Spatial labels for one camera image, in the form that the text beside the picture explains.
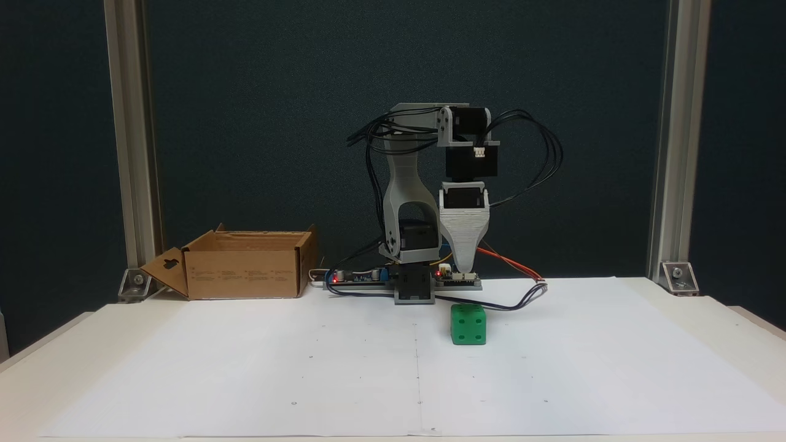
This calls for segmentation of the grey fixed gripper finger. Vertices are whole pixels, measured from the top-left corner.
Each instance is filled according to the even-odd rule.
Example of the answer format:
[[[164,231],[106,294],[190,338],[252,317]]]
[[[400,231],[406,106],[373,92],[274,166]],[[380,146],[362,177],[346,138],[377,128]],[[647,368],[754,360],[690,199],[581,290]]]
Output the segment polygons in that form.
[[[475,250],[488,232],[489,212],[440,212],[440,231],[460,273],[472,273]]]

